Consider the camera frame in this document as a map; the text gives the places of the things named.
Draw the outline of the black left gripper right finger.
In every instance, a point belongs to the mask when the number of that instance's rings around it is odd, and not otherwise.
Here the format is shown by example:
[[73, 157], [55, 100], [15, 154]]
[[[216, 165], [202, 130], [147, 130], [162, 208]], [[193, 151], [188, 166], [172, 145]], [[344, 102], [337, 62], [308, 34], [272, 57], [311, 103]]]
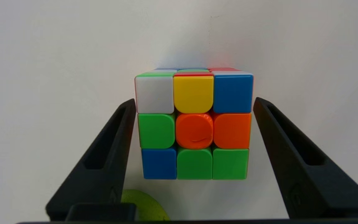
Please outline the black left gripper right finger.
[[358, 218], [358, 184], [273, 103], [253, 112], [289, 217]]

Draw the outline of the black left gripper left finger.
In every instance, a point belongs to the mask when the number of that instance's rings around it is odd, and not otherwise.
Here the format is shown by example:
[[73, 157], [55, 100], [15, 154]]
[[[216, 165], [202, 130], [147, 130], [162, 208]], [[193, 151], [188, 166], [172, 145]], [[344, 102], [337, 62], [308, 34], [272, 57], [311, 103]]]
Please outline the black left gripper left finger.
[[135, 123], [135, 100], [118, 106], [46, 205], [51, 221], [63, 221], [79, 204], [119, 203]]

